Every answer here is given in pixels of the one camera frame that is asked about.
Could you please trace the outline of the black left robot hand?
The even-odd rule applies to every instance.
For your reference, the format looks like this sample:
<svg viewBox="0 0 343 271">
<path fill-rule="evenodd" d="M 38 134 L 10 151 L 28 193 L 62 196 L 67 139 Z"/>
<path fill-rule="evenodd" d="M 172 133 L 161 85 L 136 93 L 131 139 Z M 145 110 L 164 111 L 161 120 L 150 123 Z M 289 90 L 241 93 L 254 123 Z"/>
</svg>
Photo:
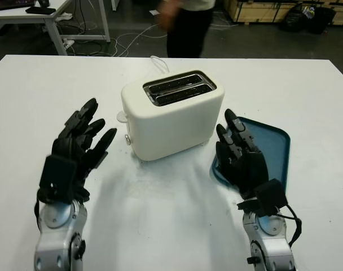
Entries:
<svg viewBox="0 0 343 271">
<path fill-rule="evenodd" d="M 90 172 L 96 169 L 107 156 L 107 148 L 112 143 L 116 128 L 104 133 L 94 148 L 91 148 L 93 138 L 105 126 L 104 119 L 93 121 L 98 109 L 95 98 L 87 101 L 80 110 L 75 111 L 65 122 L 65 127 L 52 144 L 53 155 L 61 156 L 76 163 L 76 173 L 71 181 L 70 200 L 80 203 L 90 200 L 90 193 L 84 188 Z"/>
</svg>

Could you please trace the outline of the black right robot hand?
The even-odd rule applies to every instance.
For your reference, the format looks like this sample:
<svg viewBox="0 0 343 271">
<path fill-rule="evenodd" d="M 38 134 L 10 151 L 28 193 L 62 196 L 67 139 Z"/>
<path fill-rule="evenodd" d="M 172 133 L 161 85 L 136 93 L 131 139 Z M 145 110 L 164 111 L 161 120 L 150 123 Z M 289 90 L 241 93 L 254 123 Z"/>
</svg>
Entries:
<svg viewBox="0 0 343 271">
<path fill-rule="evenodd" d="M 227 128 L 216 126 L 219 171 L 246 200 L 255 196 L 256 187 L 269 180 L 266 160 L 251 132 L 229 108 L 225 110 L 225 119 Z"/>
</svg>

